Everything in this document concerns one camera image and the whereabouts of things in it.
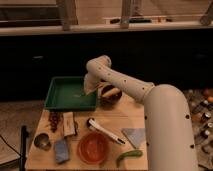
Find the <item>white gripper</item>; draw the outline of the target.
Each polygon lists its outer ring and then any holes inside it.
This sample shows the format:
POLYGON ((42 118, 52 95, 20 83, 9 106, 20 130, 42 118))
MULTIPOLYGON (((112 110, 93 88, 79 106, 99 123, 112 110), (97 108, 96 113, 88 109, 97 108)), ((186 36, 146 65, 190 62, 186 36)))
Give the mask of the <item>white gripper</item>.
POLYGON ((100 79, 87 73, 84 77, 84 92, 86 95, 96 91, 99 87, 100 79))

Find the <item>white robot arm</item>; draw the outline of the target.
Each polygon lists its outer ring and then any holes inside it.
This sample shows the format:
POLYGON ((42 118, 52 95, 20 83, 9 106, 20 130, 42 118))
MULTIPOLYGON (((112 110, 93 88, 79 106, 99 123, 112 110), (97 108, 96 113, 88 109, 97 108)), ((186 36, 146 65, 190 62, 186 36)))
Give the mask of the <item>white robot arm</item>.
POLYGON ((117 72, 106 55, 89 60, 86 69, 86 94, 104 80, 144 105, 149 171, 199 171, 189 106, 178 88, 117 72))

